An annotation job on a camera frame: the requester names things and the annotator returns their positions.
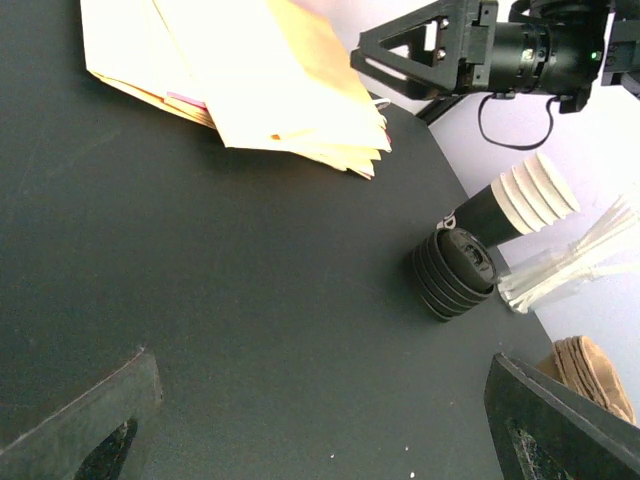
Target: white paper cup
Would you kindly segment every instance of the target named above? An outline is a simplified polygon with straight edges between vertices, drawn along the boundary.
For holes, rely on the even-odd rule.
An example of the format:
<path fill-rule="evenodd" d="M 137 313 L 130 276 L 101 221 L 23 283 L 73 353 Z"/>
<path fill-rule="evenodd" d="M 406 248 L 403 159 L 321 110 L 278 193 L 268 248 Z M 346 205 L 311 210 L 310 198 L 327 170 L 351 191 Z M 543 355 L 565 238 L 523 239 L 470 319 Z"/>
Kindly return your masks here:
<path fill-rule="evenodd" d="M 512 171 L 500 175 L 500 181 L 502 182 L 504 191 L 511 201 L 511 204 L 515 207 L 522 220 L 524 220 L 524 223 L 526 223 L 531 230 L 539 232 L 547 226 L 531 205 L 529 205 L 529 202 L 527 202 L 527 199 L 520 190 L 519 185 L 516 183 L 516 179 L 514 178 Z"/>
<path fill-rule="evenodd" d="M 511 172 L 527 203 L 531 205 L 531 208 L 535 210 L 545 224 L 553 225 L 556 220 L 560 219 L 538 191 L 524 165 L 513 167 Z"/>
<path fill-rule="evenodd" d="M 496 178 L 493 182 L 491 182 L 491 191 L 493 192 L 493 196 L 500 205 L 502 209 L 502 213 L 504 213 L 505 217 L 511 222 L 514 228 L 520 232 L 522 235 L 527 235 L 528 233 L 532 233 L 533 230 L 531 227 L 527 225 L 527 223 L 523 220 L 523 218 L 518 213 L 515 205 L 511 202 L 507 193 L 504 190 L 504 186 L 500 180 L 500 177 Z"/>
<path fill-rule="evenodd" d="M 580 211 L 580 204 L 571 188 L 546 155 L 537 152 L 524 161 L 524 166 L 536 188 L 558 217 L 564 218 L 572 212 Z"/>

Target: black cup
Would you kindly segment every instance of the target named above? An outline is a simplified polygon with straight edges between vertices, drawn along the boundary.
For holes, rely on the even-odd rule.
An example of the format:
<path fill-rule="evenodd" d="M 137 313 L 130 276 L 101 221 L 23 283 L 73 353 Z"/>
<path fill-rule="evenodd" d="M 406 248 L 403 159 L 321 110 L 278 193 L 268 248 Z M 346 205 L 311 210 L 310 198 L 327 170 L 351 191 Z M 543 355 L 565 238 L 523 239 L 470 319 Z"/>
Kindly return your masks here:
<path fill-rule="evenodd" d="M 424 267 L 420 271 L 420 246 L 416 247 L 413 251 L 413 266 L 418 278 L 420 279 L 421 293 L 425 301 L 429 301 L 430 305 L 443 315 L 456 316 L 465 313 L 469 310 L 469 307 L 456 303 L 451 298 L 442 293 L 442 290 L 437 288 L 436 283 L 426 274 Z"/>
<path fill-rule="evenodd" d="M 456 208 L 437 227 L 466 230 L 485 248 L 495 247 L 522 236 L 500 208 L 491 185 Z"/>
<path fill-rule="evenodd" d="M 472 307 L 477 305 L 477 302 L 470 302 L 455 295 L 449 285 L 449 290 L 453 292 L 454 296 L 449 295 L 442 288 L 444 279 L 437 273 L 435 266 L 427 265 L 431 262 L 430 258 L 423 258 L 422 256 L 422 244 L 418 245 L 415 249 L 415 269 L 418 272 L 418 276 L 422 280 L 424 286 L 444 305 L 459 313 L 464 313 Z"/>
<path fill-rule="evenodd" d="M 438 230 L 431 234 L 429 239 L 427 240 L 427 251 L 433 263 L 436 266 L 437 271 L 440 275 L 446 280 L 446 282 L 453 287 L 453 289 L 462 295 L 464 298 L 470 301 L 475 301 L 477 303 L 486 300 L 491 296 L 494 290 L 494 286 L 491 285 L 491 288 L 486 291 L 476 291 L 472 288 L 469 288 L 465 283 L 460 280 L 460 278 L 451 270 L 451 267 L 447 265 L 442 253 L 440 252 L 440 247 L 438 246 L 438 237 L 444 233 L 445 230 Z"/>
<path fill-rule="evenodd" d="M 420 246 L 420 250 L 422 251 L 424 267 L 429 273 L 431 281 L 435 283 L 445 295 L 451 298 L 455 303 L 462 305 L 467 309 L 473 308 L 478 305 L 478 303 L 480 303 L 480 301 L 478 300 L 470 300 L 459 293 L 455 288 L 451 286 L 451 284 L 449 284 L 449 282 L 444 279 L 444 277 L 442 277 L 442 275 L 440 275 L 440 272 L 438 272 L 438 269 L 436 268 L 435 263 L 433 263 L 433 259 L 431 258 L 431 256 L 428 254 L 425 255 L 425 253 L 427 252 L 427 241 L 425 241 Z"/>
<path fill-rule="evenodd" d="M 459 228 L 438 235 L 438 247 L 447 265 L 467 287 L 484 292 L 496 282 L 496 267 L 489 252 Z"/>

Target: stack of envelopes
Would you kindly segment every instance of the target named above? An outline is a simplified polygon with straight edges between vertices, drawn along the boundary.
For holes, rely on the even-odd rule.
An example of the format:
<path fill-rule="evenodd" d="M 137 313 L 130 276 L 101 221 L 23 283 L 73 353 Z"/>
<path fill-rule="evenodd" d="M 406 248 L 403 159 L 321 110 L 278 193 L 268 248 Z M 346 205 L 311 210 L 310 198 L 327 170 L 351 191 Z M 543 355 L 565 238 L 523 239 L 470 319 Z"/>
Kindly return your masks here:
<path fill-rule="evenodd" d="M 87 69 L 227 147 L 374 175 L 390 151 L 329 22 L 287 0 L 81 0 Z"/>

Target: white wall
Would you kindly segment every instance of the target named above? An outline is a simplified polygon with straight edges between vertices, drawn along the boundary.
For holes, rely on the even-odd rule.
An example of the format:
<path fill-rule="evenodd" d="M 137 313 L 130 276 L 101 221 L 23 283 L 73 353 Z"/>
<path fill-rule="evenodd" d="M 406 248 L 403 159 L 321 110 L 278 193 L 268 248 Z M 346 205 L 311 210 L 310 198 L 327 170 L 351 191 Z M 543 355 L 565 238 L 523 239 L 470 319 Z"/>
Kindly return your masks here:
<path fill-rule="evenodd" d="M 346 48 L 357 45 L 358 33 L 415 10 L 424 0 L 298 0 L 325 14 Z M 510 1 L 501 2 L 499 18 L 506 20 Z M 410 102 L 363 78 L 373 92 L 418 111 L 423 102 Z M 522 161 L 526 153 L 485 142 L 478 131 L 478 95 L 463 101 L 432 128 L 467 193 L 474 194 L 501 172 Z M 487 133 L 511 143 L 531 143 L 546 132 L 547 97 L 520 96 L 490 102 L 485 109 Z M 582 213 L 502 248 L 513 265 L 545 250 L 579 238 L 631 181 L 640 180 L 640 102 L 626 91 L 596 87 L 579 114 L 558 116 L 552 137 L 541 149 L 564 174 L 582 205 Z M 620 260 L 640 260 L 638 249 Z M 552 340 L 588 335 L 615 363 L 627 392 L 640 414 L 640 276 L 625 275 L 585 285 L 579 295 L 540 309 L 537 313 Z"/>

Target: black metal bracket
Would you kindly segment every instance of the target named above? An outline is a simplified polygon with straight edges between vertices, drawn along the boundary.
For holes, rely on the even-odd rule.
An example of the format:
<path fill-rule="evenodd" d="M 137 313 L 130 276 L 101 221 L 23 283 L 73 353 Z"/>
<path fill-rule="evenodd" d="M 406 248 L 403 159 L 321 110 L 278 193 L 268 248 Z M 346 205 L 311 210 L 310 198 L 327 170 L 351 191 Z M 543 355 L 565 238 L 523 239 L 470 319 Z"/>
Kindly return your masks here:
<path fill-rule="evenodd" d="M 435 2 L 360 34 L 351 65 L 414 100 L 484 90 L 497 13 L 493 0 Z M 435 48 L 426 50 L 427 26 L 433 23 L 438 29 Z M 406 58 L 392 51 L 403 46 Z"/>
<path fill-rule="evenodd" d="M 535 368 L 496 355 L 484 397 L 504 478 L 640 479 L 640 430 Z"/>
<path fill-rule="evenodd" d="M 0 448 L 0 478 L 139 479 L 161 400 L 155 357 L 140 352 Z"/>

